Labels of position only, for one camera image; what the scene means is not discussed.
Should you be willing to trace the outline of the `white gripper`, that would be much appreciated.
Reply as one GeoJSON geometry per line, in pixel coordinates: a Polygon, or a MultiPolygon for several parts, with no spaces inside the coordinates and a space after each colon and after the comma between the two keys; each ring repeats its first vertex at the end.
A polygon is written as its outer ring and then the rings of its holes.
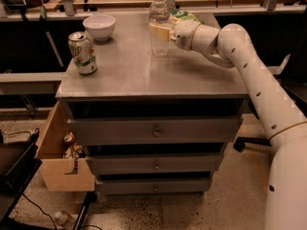
{"type": "Polygon", "coordinates": [[[171,24],[155,25],[151,23],[149,29],[150,34],[161,41],[168,42],[176,40],[178,48],[191,51],[194,33],[200,24],[200,22],[194,20],[179,21],[175,27],[171,24]]]}

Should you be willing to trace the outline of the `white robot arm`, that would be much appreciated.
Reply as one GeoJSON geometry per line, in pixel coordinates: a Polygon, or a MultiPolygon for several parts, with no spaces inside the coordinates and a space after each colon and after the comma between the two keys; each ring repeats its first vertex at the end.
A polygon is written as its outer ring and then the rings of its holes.
{"type": "Polygon", "coordinates": [[[217,29],[175,19],[152,24],[150,32],[219,66],[237,68],[275,149],[265,230],[307,230],[307,118],[258,57],[246,29],[238,24],[217,29]]]}

